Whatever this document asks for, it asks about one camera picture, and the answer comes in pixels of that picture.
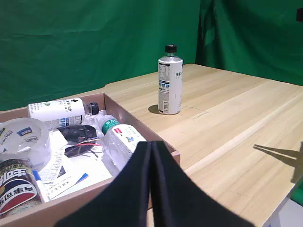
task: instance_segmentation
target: paper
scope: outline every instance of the paper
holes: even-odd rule
[[[62,167],[58,178],[53,181],[43,181],[47,196],[50,200],[54,199],[62,192],[73,187],[84,174],[81,167],[75,166],[65,155],[63,155]]]
[[[59,130],[49,132],[49,139],[52,149],[52,157],[48,164],[39,171],[42,181],[53,181],[58,177],[62,166],[62,157],[64,156],[67,141]]]
[[[92,152],[88,151],[82,155],[70,158],[75,166],[81,167],[81,169],[88,174],[88,177],[69,188],[56,198],[76,192],[80,189],[89,187],[112,177],[110,172],[107,170],[107,167],[103,163],[102,147],[94,146],[91,150],[94,151],[98,157],[96,157]]]

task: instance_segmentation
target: cardboard box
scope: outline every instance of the cardboard box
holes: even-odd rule
[[[162,140],[160,136],[150,130],[141,121],[135,118],[131,113],[127,112],[106,94],[98,93],[88,96],[80,96],[79,98],[86,103],[97,102],[100,110],[105,109],[107,114],[116,117],[119,122],[134,126],[146,140]],[[0,122],[5,122],[19,117],[27,117],[26,107],[0,113]],[[180,164],[180,154],[170,144],[167,142],[165,143],[174,159]],[[107,179],[77,192],[23,211],[19,214],[0,219],[0,226],[52,227],[56,221],[70,213],[73,213],[96,197],[112,180],[113,178]]]

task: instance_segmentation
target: clear tape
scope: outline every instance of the clear tape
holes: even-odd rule
[[[22,159],[40,171],[51,158],[48,128],[40,120],[16,118],[0,124],[0,162]]]

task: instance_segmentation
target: white bottle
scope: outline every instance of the white bottle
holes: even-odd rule
[[[27,106],[28,117],[46,123],[48,130],[81,124],[84,118],[99,113],[98,103],[84,103],[80,98],[71,98]]]
[[[136,150],[138,142],[146,140],[133,126],[120,124],[111,115],[103,116],[99,124],[105,135],[104,148],[115,166],[122,170]]]
[[[165,56],[158,63],[158,108],[163,114],[177,114],[181,110],[183,60],[176,54],[176,45],[166,45]]]

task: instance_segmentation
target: wood grain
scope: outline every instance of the wood grain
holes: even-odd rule
[[[262,226],[303,173],[303,87],[193,64],[183,75],[173,116],[156,112],[157,73],[85,94],[106,92],[181,153],[202,190]]]

